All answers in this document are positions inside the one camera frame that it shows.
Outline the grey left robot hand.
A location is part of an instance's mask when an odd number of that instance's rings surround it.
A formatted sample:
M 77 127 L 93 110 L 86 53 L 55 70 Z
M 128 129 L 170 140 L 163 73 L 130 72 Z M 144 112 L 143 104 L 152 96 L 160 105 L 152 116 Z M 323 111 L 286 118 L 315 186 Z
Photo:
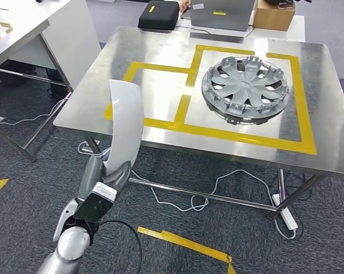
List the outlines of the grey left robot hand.
M 85 201 L 97 183 L 103 183 L 120 194 L 128 182 L 131 172 L 131 163 L 125 161 L 115 171 L 106 175 L 106 168 L 99 156 L 92 155 L 87 163 L 81 180 L 77 199 Z

